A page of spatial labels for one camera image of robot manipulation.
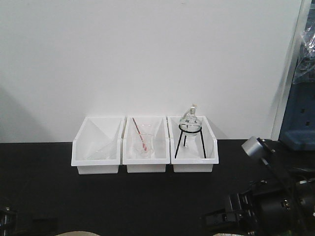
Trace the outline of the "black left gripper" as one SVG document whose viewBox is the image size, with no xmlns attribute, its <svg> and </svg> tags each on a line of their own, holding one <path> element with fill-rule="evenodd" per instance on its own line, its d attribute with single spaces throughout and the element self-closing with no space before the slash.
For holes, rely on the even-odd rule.
<svg viewBox="0 0 315 236">
<path fill-rule="evenodd" d="M 0 197 L 0 235 L 11 236 L 16 226 L 17 212 L 11 209 L 11 202 L 4 196 Z"/>
</svg>

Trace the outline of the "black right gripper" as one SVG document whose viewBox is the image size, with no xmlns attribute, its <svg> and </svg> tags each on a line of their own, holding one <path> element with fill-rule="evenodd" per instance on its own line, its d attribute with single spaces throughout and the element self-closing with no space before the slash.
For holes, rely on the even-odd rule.
<svg viewBox="0 0 315 236">
<path fill-rule="evenodd" d="M 201 225 L 211 235 L 257 236 L 258 220 L 254 210 L 251 194 L 230 194 L 225 198 L 225 208 L 204 214 Z"/>
</svg>

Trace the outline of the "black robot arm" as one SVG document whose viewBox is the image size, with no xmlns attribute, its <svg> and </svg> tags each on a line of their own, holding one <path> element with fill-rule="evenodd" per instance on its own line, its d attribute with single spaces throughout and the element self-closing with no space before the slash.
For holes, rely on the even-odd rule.
<svg viewBox="0 0 315 236">
<path fill-rule="evenodd" d="M 267 142 L 252 159 L 242 140 L 219 141 L 210 173 L 80 175 L 71 143 L 0 146 L 0 233 L 55 236 L 312 236 L 315 154 Z"/>
</svg>

